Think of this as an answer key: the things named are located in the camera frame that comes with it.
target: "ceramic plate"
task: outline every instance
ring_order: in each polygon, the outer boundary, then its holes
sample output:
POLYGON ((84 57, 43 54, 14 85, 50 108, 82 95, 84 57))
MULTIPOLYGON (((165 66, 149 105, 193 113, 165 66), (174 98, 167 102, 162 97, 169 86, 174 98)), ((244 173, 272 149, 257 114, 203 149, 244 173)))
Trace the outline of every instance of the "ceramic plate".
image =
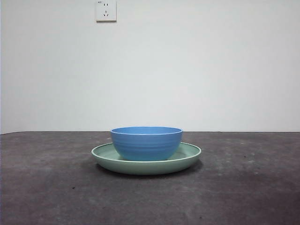
POLYGON ((163 161, 129 161, 122 158, 113 143, 103 144, 93 148, 92 155, 98 164, 105 169, 126 174, 154 175, 173 173, 190 167, 201 153, 195 145, 181 142, 176 152, 163 161))

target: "ceramic bowl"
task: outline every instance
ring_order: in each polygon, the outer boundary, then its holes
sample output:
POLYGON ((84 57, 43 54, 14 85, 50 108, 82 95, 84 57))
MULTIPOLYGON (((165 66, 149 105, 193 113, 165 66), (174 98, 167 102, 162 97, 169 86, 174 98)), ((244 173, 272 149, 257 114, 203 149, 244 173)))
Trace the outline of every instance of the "ceramic bowl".
POLYGON ((120 127, 111 130, 117 152, 127 160, 168 159, 178 148, 182 129, 173 127, 120 127))

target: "floor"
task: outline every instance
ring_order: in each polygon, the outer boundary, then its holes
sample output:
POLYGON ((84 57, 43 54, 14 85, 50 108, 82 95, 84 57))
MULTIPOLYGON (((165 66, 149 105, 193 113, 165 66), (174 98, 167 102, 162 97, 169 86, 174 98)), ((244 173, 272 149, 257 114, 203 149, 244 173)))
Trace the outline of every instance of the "floor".
POLYGON ((299 225, 300 133, 185 132, 200 160, 134 176, 96 164, 109 132, 1 135, 2 225, 299 225))

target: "wall socket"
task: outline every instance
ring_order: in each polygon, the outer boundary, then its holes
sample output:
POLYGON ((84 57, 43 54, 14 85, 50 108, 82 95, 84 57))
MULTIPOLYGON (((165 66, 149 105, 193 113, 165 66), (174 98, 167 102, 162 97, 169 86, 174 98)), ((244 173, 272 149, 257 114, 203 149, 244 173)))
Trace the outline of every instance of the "wall socket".
POLYGON ((98 0, 96 2, 97 22, 117 21, 117 0, 98 0))

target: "plate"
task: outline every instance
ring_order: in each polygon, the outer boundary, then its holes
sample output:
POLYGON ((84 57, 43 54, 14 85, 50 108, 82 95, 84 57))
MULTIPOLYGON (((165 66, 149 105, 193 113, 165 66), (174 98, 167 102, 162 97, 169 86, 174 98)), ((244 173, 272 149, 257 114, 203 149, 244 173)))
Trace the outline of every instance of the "plate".
POLYGON ((97 146, 91 153, 97 163, 107 170, 134 175, 155 175, 173 173, 190 167, 199 159, 201 149, 181 142, 175 153, 163 161, 126 160, 118 154, 113 143, 97 146))

